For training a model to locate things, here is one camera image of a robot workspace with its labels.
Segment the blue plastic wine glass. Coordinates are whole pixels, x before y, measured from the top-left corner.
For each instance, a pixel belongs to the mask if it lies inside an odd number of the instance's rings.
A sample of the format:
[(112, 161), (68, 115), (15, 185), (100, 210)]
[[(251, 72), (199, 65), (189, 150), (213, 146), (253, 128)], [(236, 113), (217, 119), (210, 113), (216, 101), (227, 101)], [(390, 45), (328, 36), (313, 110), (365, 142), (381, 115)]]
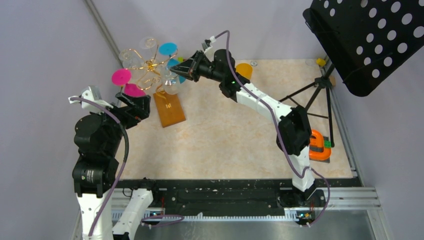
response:
[[(160, 44), (158, 47), (158, 53), (163, 57), (167, 57), (167, 59), (161, 60), (159, 62), (160, 64), (158, 65), (158, 67), (159, 67), (160, 76), (161, 76), (161, 71), (164, 67), (170, 68), (180, 63), (180, 61), (176, 59), (178, 54), (178, 47), (173, 42), (166, 42), (166, 43)], [(182, 84), (185, 81), (185, 78), (183, 78), (182, 76), (179, 76), (179, 81)]]

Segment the yellow plastic wine glass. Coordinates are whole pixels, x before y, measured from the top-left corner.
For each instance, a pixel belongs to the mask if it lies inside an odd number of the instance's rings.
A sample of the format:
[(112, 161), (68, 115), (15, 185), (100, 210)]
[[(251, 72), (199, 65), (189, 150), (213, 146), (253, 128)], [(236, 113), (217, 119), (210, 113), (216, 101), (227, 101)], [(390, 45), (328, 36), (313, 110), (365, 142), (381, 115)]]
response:
[(239, 63), (236, 66), (236, 72), (239, 73), (244, 78), (250, 80), (253, 74), (253, 67), (248, 63)]

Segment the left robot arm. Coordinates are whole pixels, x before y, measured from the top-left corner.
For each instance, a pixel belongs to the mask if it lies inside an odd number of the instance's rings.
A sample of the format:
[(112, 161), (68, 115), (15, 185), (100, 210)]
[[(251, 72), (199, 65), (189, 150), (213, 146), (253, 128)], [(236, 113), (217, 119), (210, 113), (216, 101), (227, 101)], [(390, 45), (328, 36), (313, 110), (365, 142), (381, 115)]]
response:
[(150, 115), (151, 97), (132, 97), (122, 92), (116, 98), (123, 107), (82, 96), (69, 98), (93, 109), (75, 125), (74, 143), (79, 158), (73, 168), (74, 192), (80, 208), (84, 240), (132, 240), (148, 207), (160, 202), (154, 188), (139, 188), (116, 224), (112, 221), (112, 193), (129, 156), (127, 130)]

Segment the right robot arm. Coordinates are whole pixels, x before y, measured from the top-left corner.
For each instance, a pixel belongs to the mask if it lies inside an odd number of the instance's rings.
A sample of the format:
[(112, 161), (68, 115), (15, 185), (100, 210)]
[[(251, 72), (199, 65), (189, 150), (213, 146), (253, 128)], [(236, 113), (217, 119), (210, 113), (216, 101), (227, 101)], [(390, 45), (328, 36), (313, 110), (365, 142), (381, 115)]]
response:
[(221, 93), (234, 102), (256, 111), (272, 121), (276, 130), (276, 145), (283, 152), (293, 173), (293, 200), (307, 206), (317, 190), (310, 165), (312, 129), (307, 111), (302, 106), (291, 107), (259, 90), (236, 71), (235, 60), (226, 49), (219, 49), (210, 61), (198, 50), (185, 61), (170, 67), (172, 73), (198, 82), (201, 77), (219, 83)]

